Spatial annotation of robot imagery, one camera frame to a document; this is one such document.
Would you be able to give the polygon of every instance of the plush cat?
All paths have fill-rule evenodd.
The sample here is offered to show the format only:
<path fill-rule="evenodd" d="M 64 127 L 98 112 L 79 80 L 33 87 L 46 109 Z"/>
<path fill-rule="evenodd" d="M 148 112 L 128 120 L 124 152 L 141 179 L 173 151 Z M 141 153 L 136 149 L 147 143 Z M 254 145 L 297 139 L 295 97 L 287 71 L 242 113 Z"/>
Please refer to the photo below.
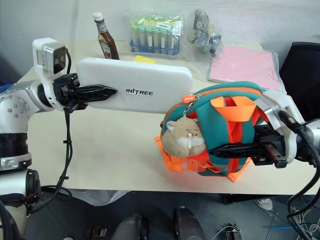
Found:
<path fill-rule="evenodd" d="M 205 140 L 194 119 L 181 117 L 177 121 L 168 121 L 166 126 L 161 142 L 168 154 L 186 158 L 201 154 L 206 149 Z"/>

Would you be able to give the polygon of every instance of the pink folder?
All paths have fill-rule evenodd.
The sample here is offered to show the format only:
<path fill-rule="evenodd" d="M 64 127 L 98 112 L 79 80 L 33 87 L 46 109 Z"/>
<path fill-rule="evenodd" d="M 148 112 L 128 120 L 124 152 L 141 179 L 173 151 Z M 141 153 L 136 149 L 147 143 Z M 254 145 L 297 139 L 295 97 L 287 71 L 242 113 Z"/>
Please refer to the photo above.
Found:
<path fill-rule="evenodd" d="M 250 81 L 265 89 L 279 90 L 278 75 L 271 52 L 224 46 L 221 57 L 212 60 L 208 79 L 218 82 Z"/>

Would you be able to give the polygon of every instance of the person's foot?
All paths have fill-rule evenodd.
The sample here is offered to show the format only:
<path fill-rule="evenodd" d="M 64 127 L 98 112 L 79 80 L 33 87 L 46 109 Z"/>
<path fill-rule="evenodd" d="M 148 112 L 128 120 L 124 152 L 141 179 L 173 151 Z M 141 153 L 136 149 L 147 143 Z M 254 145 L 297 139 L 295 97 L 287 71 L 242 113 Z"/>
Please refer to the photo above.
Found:
<path fill-rule="evenodd" d="M 273 209 L 272 200 L 270 198 L 259 199 L 254 202 L 263 210 L 271 211 Z"/>

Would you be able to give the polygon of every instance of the table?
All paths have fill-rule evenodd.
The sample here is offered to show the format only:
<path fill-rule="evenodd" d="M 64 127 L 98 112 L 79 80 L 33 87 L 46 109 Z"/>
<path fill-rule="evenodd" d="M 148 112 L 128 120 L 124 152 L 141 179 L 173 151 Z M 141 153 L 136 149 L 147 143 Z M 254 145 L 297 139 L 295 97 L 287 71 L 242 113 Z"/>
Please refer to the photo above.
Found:
<path fill-rule="evenodd" d="M 103 54 L 98 41 L 66 42 L 75 63 Z M 132 60 L 127 42 L 116 43 L 122 60 Z M 156 59 L 159 64 L 188 66 L 183 59 Z M 21 81 L 36 79 L 31 69 Z M 214 84 L 195 76 L 192 91 Z M 236 183 L 226 177 L 204 177 L 196 172 L 169 172 L 154 137 L 160 133 L 163 114 L 105 110 L 88 107 L 71 115 L 73 158 L 64 187 L 71 189 L 169 191 L 197 193 L 291 195 L 301 190 L 315 169 L 294 161 L 286 168 L 251 163 Z M 63 112 L 37 113 L 29 121 L 31 168 L 42 185 L 56 184 L 64 167 L 66 124 Z M 319 184 L 308 194 L 315 194 Z"/>

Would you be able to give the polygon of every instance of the backpack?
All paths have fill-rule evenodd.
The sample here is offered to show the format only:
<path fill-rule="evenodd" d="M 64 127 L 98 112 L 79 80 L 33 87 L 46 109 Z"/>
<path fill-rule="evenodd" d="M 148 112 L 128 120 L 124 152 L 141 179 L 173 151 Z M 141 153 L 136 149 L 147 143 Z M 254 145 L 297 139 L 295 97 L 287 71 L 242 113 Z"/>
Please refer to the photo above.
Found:
<path fill-rule="evenodd" d="M 202 176 L 229 176 L 241 171 L 247 157 L 222 158 L 210 154 L 210 150 L 225 144 L 252 143 L 254 126 L 268 122 L 264 112 L 257 108 L 255 100 L 263 90 L 253 82 L 241 81 L 206 87 L 193 95 L 184 97 L 187 101 L 175 104 L 161 122 L 161 134 L 156 137 L 163 159 L 169 171 L 198 172 Z M 199 155 L 180 158 L 162 149 L 161 138 L 167 131 L 168 121 L 181 117 L 197 119 L 206 149 Z"/>

